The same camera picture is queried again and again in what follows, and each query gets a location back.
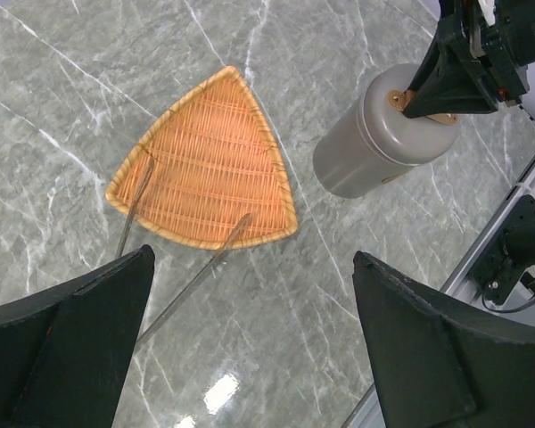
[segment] metal canister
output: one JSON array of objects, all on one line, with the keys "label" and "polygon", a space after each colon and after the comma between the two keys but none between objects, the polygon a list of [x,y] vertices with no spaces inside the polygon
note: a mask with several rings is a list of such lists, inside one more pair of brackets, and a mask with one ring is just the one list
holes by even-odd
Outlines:
[{"label": "metal canister", "polygon": [[380,74],[318,143],[313,169],[326,190],[358,198],[433,161],[454,143],[458,124],[408,119],[389,104],[389,93],[404,93],[417,70],[401,64]]}]

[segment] basket rim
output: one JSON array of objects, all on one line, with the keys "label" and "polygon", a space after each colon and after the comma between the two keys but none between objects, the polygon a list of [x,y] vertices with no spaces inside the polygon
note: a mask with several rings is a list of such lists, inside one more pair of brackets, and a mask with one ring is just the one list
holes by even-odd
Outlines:
[{"label": "basket rim", "polygon": [[[284,162],[281,153],[279,152],[276,139],[274,138],[271,128],[269,127],[268,122],[258,105],[258,102],[253,96],[251,90],[246,85],[245,80],[242,78],[238,69],[229,65],[180,98],[158,119],[156,119],[151,127],[144,133],[138,143],[133,147],[127,158],[123,161],[107,187],[105,198],[112,207],[117,209],[125,216],[128,214],[130,207],[119,197],[117,197],[117,191],[120,185],[127,179],[128,174],[137,159],[143,152],[146,151],[159,130],[161,130],[161,128],[164,127],[176,114],[181,112],[190,102],[200,97],[205,91],[209,90],[211,87],[214,87],[218,82],[226,78],[232,78],[242,90],[246,103],[251,108],[252,116],[256,122],[256,125],[258,126],[259,133],[262,135],[262,143],[267,147],[266,152],[269,154],[272,165],[281,165],[284,167]],[[237,240],[232,244],[231,248],[238,249],[259,245],[261,243],[273,242],[275,240],[293,235],[297,230],[298,221],[295,212],[295,206],[293,204],[292,191],[289,185],[289,178],[285,172],[285,168],[275,168],[273,172],[276,175],[279,188],[279,197],[284,210],[285,227],[270,234]],[[143,218],[140,215],[135,215],[135,220],[141,226],[149,229],[157,235],[174,241],[175,243],[182,243],[184,245],[205,250],[216,250],[224,244],[224,241],[203,241],[177,234],[162,226],[156,225],[151,220]]]}]

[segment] black bracket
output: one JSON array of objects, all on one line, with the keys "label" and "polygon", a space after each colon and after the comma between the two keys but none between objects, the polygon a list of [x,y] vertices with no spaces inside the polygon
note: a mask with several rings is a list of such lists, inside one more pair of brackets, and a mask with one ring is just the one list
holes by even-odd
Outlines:
[{"label": "black bracket", "polygon": [[512,208],[490,243],[470,270],[486,300],[497,305],[505,303],[519,278],[528,267],[515,263],[506,254],[506,235],[512,230],[535,223],[535,199],[522,196]]}]

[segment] robotic arm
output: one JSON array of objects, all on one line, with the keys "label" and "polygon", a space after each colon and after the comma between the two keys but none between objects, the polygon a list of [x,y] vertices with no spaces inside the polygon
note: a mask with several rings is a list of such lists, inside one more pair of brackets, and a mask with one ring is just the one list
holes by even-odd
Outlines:
[{"label": "robotic arm", "polygon": [[434,40],[403,113],[492,113],[527,94],[535,62],[535,0],[440,0]]}]

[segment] metal frame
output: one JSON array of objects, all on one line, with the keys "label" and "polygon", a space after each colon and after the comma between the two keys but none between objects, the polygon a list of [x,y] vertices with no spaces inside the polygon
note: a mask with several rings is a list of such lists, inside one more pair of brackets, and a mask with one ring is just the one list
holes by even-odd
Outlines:
[{"label": "metal frame", "polygon": [[[517,183],[512,187],[488,225],[481,231],[480,236],[475,240],[470,250],[457,265],[452,275],[448,278],[448,281],[442,286],[440,289],[441,292],[465,303],[478,306],[480,295],[477,285],[470,281],[467,275],[473,263],[480,257],[482,251],[507,217],[507,214],[516,205],[517,201],[526,194],[530,194],[535,198],[535,157],[527,169],[521,174]],[[375,385],[373,384],[343,423],[342,428],[384,427],[383,413],[378,396],[376,395]]]}]

